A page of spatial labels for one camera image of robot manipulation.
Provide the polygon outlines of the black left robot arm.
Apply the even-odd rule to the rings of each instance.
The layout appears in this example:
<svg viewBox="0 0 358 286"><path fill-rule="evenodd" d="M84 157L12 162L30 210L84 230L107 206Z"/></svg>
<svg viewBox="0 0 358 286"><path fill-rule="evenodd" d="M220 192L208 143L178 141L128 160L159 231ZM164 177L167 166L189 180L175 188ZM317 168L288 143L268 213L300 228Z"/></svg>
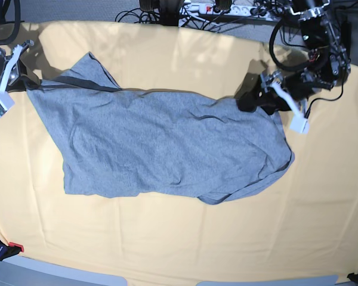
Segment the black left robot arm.
<svg viewBox="0 0 358 286"><path fill-rule="evenodd" d="M268 51L277 69L261 73L254 87L240 95L236 104L240 111L254 112L258 107L267 114L277 111L301 112L308 117L312 104L308 99L321 90L343 86L351 72L347 48L342 43L340 30L334 27L326 8L329 1L262 1L255 15L266 12L278 18ZM285 27L299 29L308 59L293 66L279 61L274 42L279 30Z"/></svg>

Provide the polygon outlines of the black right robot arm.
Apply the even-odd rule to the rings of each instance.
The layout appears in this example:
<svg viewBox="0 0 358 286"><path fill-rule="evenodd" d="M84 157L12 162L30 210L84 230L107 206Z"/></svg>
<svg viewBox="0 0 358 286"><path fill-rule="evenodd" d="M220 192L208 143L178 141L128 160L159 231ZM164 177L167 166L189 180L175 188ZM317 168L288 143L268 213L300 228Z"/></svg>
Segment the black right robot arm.
<svg viewBox="0 0 358 286"><path fill-rule="evenodd" d="M31 40L26 40L21 45L16 45L10 55L7 55L3 46L12 44L20 31L21 8L20 1L13 1L14 21L11 34L0 39L0 90L6 92L26 91L33 89L41 84L39 77L32 72L21 60L24 52L34 45Z"/></svg>

